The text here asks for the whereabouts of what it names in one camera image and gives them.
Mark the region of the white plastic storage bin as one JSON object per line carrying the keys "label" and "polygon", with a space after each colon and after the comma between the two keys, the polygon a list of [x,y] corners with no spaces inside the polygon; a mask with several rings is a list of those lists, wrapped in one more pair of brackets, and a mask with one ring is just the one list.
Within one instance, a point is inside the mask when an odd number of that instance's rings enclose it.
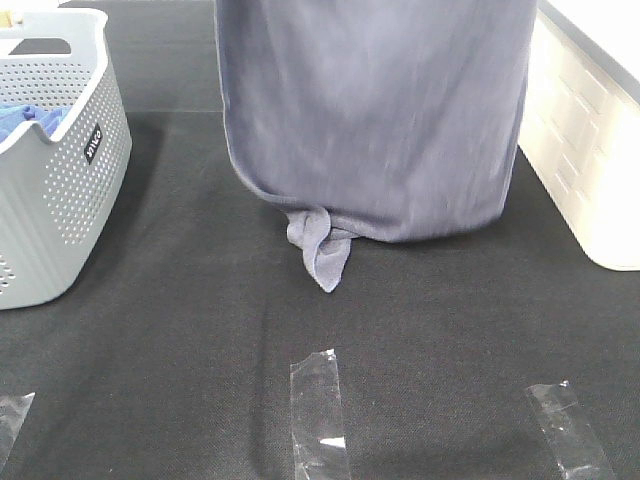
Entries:
{"label": "white plastic storage bin", "polygon": [[639,268],[639,80],[541,1],[519,145],[586,256]]}

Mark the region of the right clear tape strip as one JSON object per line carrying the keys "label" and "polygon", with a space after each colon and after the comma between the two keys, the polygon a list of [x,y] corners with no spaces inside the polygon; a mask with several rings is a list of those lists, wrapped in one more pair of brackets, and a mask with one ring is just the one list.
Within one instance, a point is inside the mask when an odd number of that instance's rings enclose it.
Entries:
{"label": "right clear tape strip", "polygon": [[525,392],[563,479],[616,479],[568,381],[531,385]]}

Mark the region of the blue towel in basket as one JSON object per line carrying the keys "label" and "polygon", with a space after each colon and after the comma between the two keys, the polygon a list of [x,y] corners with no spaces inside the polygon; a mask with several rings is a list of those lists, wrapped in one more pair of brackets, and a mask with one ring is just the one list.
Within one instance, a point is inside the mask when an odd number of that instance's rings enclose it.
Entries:
{"label": "blue towel in basket", "polygon": [[45,110],[30,104],[2,104],[0,139],[1,141],[6,140],[19,125],[30,121],[37,122],[47,135],[51,136],[62,123],[69,110],[69,106]]}

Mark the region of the black fabric table mat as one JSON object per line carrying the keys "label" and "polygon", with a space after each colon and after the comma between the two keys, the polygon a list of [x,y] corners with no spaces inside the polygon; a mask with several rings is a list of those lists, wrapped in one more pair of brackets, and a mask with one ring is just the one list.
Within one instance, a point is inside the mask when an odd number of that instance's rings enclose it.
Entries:
{"label": "black fabric table mat", "polygon": [[524,157],[469,235],[357,241],[322,292],[235,175],[209,1],[100,1],[133,140],[76,283],[1,315],[34,394],[7,479],[289,479],[289,367],[334,349],[356,479],[555,479],[526,396],[568,381],[639,475],[639,276],[588,260]]}

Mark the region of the grey microfibre towel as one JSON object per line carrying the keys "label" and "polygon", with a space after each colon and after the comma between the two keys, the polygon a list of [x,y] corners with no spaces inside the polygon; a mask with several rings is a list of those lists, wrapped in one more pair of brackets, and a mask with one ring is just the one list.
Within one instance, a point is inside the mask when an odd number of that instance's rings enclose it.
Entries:
{"label": "grey microfibre towel", "polygon": [[219,1],[231,164],[333,291],[351,242],[499,218],[527,92],[533,1]]}

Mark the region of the left clear tape strip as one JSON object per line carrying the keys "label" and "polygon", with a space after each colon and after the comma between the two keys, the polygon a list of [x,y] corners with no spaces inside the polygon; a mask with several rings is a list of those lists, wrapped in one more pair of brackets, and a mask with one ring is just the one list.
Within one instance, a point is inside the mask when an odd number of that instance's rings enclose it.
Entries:
{"label": "left clear tape strip", "polygon": [[1,463],[5,464],[20,433],[35,393],[24,396],[2,395],[0,399]]}

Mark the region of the grey perforated laundry basket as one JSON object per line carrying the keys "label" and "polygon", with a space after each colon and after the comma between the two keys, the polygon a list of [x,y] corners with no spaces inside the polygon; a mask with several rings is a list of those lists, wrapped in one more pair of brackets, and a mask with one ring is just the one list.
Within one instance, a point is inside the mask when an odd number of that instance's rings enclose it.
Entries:
{"label": "grey perforated laundry basket", "polygon": [[60,40],[66,53],[1,58],[1,104],[69,106],[48,136],[35,121],[1,143],[1,307],[65,293],[87,261],[127,170],[132,140],[105,35],[89,8],[21,11],[4,41]]}

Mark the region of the middle clear tape strip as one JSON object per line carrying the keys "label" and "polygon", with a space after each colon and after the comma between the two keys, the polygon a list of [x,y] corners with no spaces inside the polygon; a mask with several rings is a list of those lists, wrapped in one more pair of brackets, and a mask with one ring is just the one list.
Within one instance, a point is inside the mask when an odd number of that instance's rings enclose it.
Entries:
{"label": "middle clear tape strip", "polygon": [[349,479],[337,357],[314,352],[290,366],[290,417],[297,479]]}

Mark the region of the clear tape strip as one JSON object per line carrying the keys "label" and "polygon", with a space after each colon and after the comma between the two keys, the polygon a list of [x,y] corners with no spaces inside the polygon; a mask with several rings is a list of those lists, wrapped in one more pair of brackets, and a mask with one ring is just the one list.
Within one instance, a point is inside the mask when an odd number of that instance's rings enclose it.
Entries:
{"label": "clear tape strip", "polygon": [[290,417],[297,479],[349,479],[337,357],[314,352],[290,366]]}
{"label": "clear tape strip", "polygon": [[531,385],[525,392],[563,479],[616,479],[568,381]]}
{"label": "clear tape strip", "polygon": [[20,433],[35,393],[24,396],[2,395],[0,399],[1,463],[5,464]]}

